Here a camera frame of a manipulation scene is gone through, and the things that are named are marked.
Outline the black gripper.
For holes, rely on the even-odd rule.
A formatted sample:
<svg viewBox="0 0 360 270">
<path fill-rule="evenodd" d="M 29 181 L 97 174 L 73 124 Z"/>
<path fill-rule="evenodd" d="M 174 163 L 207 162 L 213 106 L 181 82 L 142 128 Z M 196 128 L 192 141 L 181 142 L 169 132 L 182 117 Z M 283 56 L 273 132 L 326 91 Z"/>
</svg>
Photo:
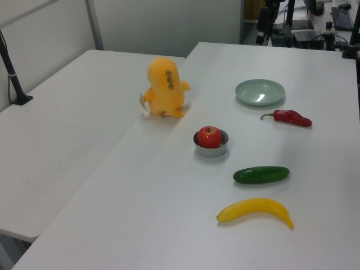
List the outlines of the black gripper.
<svg viewBox="0 0 360 270">
<path fill-rule="evenodd" d="M 256 44 L 262 45 L 262 32 L 263 33 L 263 45 L 267 45 L 267 32 L 269 31 L 271 25 L 271 14 L 272 10 L 268 7 L 262 7 L 260 9 L 258 22 L 256 29 L 258 33 L 256 35 Z"/>
</svg>

